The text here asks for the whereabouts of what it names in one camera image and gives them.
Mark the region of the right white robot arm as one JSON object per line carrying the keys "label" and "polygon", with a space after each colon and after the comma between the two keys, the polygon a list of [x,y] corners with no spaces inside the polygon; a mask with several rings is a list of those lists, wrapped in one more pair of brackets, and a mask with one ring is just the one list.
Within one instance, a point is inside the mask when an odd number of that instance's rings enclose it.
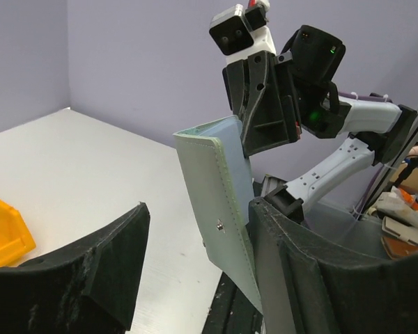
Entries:
{"label": "right white robot arm", "polygon": [[242,122],[246,157],[294,143],[302,130],[321,139],[348,136],[326,160],[265,197],[296,223],[351,175],[392,160],[415,120],[413,109],[382,97],[341,95],[332,78],[346,48],[320,29],[301,26],[280,53],[260,46],[257,31],[243,22],[211,28],[210,35],[227,59],[224,84]]}

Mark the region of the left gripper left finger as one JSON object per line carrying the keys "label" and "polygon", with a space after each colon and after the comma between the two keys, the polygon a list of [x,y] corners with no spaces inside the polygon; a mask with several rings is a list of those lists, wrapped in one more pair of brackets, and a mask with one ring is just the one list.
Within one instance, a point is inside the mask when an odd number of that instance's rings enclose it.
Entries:
{"label": "left gripper left finger", "polygon": [[0,333],[126,333],[132,327],[150,212],[141,202],[62,248],[0,268]]}

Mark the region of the green leather card holder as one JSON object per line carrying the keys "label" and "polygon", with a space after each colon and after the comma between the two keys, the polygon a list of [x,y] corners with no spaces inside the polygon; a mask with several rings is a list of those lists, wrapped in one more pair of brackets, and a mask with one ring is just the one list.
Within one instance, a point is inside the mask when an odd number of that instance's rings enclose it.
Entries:
{"label": "green leather card holder", "polygon": [[173,136],[194,217],[208,259],[262,309],[248,235],[253,177],[243,154],[242,122],[229,116]]}

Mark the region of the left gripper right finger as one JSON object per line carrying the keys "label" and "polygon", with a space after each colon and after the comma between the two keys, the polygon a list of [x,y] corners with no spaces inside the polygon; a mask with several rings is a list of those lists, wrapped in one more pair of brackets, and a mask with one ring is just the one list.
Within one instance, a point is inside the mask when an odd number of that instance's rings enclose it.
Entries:
{"label": "left gripper right finger", "polygon": [[263,198],[250,202],[249,218],[268,333],[418,333],[418,253],[357,253]]}

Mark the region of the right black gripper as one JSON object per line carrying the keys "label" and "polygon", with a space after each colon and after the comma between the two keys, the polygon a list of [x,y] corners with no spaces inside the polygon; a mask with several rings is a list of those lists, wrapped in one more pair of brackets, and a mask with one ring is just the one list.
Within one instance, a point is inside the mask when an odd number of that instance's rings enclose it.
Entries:
{"label": "right black gripper", "polygon": [[229,105],[242,122],[245,156],[300,140],[299,102],[288,51],[259,51],[222,71]]}

